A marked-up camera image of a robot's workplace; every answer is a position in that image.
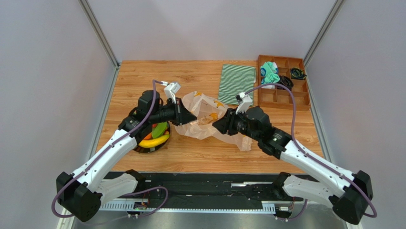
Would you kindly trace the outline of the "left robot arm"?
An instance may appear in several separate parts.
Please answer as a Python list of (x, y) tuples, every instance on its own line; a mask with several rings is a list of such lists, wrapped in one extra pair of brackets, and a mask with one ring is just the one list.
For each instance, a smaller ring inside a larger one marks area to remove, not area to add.
[(175, 126), (188, 124), (197, 119), (183, 104), (181, 98), (168, 98), (162, 103), (160, 94), (144, 91), (138, 104), (122, 120), (110, 140), (86, 163), (68, 174), (62, 172), (56, 178), (57, 195), (53, 204), (59, 203), (82, 222), (90, 220), (101, 205), (137, 189), (144, 177), (134, 170), (126, 171), (118, 178), (102, 180), (120, 159), (137, 148), (152, 132), (154, 124), (171, 122)]

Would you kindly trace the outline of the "banana print plastic bag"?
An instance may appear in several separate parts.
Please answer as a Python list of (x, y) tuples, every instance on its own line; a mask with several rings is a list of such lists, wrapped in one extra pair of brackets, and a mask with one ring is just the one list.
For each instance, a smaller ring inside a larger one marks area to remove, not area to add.
[(197, 120), (177, 126), (175, 129), (178, 134), (199, 140), (214, 137), (222, 142), (236, 145), (240, 151), (252, 149), (253, 141), (249, 137), (242, 134), (223, 135), (213, 127), (213, 123), (225, 115), (229, 108), (228, 105), (197, 91), (186, 94), (182, 98), (182, 103), (188, 111), (197, 117)]

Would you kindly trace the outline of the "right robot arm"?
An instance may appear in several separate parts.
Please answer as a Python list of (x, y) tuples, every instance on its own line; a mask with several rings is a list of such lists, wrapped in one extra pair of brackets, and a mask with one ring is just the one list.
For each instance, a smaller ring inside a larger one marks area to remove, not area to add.
[(323, 204), (354, 225), (367, 215), (373, 198), (371, 177), (362, 170), (354, 173), (313, 153), (287, 132), (273, 127), (260, 107), (249, 108), (244, 113), (229, 108), (213, 127), (221, 134), (242, 134), (257, 141), (267, 155), (292, 164), (315, 179), (309, 181), (281, 172), (274, 187), (288, 196)]

